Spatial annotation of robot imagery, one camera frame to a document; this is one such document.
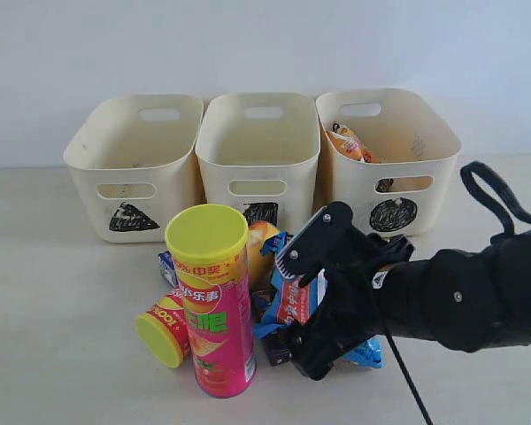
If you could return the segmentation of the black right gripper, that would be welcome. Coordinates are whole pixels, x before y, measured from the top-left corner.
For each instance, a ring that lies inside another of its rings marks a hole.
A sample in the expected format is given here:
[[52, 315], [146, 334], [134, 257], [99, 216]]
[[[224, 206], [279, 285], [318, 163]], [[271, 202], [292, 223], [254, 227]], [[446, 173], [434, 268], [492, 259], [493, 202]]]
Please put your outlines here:
[[339, 360], [381, 366], [375, 335], [417, 338], [414, 293], [402, 270], [413, 271], [412, 243], [404, 236], [385, 240], [352, 226], [353, 212], [342, 201], [321, 207], [276, 254], [284, 279], [308, 285], [324, 271], [327, 291], [312, 316], [287, 328], [291, 360], [300, 373], [323, 379]]

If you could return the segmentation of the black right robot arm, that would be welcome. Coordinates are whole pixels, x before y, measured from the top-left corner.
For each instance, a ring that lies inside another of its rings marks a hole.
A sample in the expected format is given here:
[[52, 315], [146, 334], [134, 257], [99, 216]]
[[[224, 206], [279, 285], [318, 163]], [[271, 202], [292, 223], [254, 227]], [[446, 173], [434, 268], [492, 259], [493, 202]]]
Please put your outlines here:
[[323, 274], [325, 296], [286, 340], [296, 368], [318, 381], [376, 335], [435, 341], [460, 352], [531, 344], [531, 229], [479, 252], [412, 258], [404, 236], [354, 227], [350, 207], [318, 210], [275, 257], [301, 286]]

